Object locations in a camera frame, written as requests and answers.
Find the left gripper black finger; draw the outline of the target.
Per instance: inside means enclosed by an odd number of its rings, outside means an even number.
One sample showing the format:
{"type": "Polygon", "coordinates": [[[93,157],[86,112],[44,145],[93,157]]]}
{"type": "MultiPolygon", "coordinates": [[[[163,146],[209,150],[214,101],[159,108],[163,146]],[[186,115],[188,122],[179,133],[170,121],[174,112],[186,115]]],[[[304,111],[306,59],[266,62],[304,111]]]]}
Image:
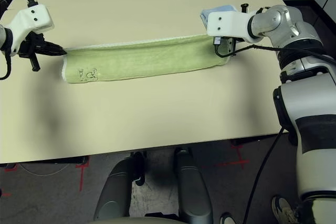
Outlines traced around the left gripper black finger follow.
{"type": "Polygon", "coordinates": [[[56,51],[52,51],[52,50],[39,50],[38,53],[40,55],[46,55],[46,56],[62,56],[62,55],[66,54],[66,52],[64,50],[56,50],[56,51]]]}
{"type": "Polygon", "coordinates": [[[44,41],[42,47],[46,51],[64,51],[63,47],[49,41],[44,41]]]}

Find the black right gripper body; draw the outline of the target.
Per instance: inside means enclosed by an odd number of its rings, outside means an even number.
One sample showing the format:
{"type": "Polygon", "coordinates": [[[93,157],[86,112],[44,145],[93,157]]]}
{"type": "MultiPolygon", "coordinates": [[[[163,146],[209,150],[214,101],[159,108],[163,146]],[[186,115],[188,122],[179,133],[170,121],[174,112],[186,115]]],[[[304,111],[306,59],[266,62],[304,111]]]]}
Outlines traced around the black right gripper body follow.
{"type": "Polygon", "coordinates": [[[226,37],[226,44],[227,44],[227,52],[226,52],[226,54],[227,55],[235,52],[235,50],[236,50],[236,43],[237,43],[237,38],[226,37]]]}

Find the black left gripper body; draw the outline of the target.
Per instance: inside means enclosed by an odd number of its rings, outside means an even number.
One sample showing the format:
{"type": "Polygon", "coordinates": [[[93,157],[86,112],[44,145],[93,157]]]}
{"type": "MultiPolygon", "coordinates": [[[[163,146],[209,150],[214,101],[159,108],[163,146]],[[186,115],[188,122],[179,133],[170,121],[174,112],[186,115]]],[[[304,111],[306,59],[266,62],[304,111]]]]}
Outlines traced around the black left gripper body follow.
{"type": "Polygon", "coordinates": [[[29,33],[22,41],[18,55],[21,58],[30,60],[32,71],[37,72],[40,70],[40,65],[37,59],[37,54],[43,52],[44,36],[43,34],[29,33]]]}

